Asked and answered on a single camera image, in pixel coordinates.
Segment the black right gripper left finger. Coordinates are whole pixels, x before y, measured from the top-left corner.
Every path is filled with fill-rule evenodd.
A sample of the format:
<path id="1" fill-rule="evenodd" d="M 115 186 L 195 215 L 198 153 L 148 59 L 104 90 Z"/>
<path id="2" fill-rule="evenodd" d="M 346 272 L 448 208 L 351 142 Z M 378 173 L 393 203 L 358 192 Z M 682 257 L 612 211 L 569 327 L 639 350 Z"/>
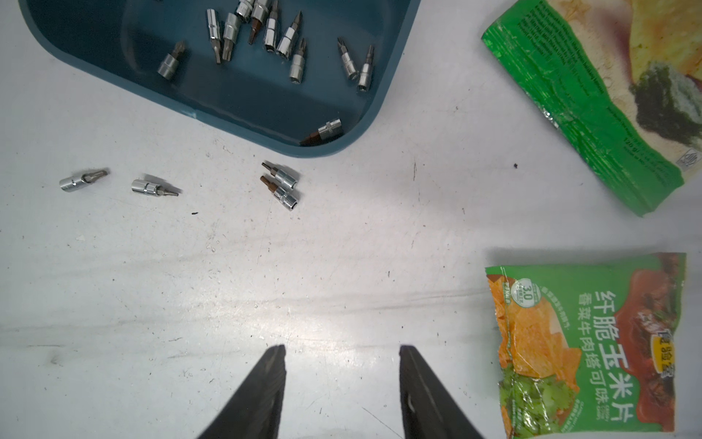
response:
<path id="1" fill-rule="evenodd" d="M 266 349 L 199 438 L 277 438 L 286 382 L 284 345 Z"/>

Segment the dark teal plastic storage box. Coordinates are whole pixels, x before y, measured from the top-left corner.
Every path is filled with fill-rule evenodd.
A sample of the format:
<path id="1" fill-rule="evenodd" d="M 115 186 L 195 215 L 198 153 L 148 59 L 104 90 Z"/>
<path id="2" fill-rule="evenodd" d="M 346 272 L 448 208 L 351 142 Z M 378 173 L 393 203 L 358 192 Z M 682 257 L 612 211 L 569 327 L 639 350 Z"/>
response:
<path id="1" fill-rule="evenodd" d="M 33 37 L 57 59 L 224 132 L 288 157 L 315 158 L 347 148 L 369 129 L 389 91 L 408 41 L 416 1 L 283 1 L 279 29 L 299 11 L 298 37 L 307 41 L 301 84 L 289 78 L 292 62 L 249 44 L 243 26 L 229 62 L 217 64 L 206 11 L 220 20 L 233 1 L 23 1 Z M 369 91 L 358 89 L 342 66 L 337 38 L 358 69 L 375 47 Z M 186 51 L 172 80 L 157 70 L 177 42 Z M 340 119 L 344 133 L 321 146 L 299 142 Z"/>

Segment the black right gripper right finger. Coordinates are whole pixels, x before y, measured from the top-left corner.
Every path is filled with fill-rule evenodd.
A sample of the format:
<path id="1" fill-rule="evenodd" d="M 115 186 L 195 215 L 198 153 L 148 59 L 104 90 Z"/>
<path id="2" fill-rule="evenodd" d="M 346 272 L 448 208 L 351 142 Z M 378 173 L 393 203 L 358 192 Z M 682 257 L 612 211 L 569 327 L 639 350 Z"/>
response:
<path id="1" fill-rule="evenodd" d="M 410 345 L 400 347 L 400 404 L 406 438 L 483 438 Z"/>

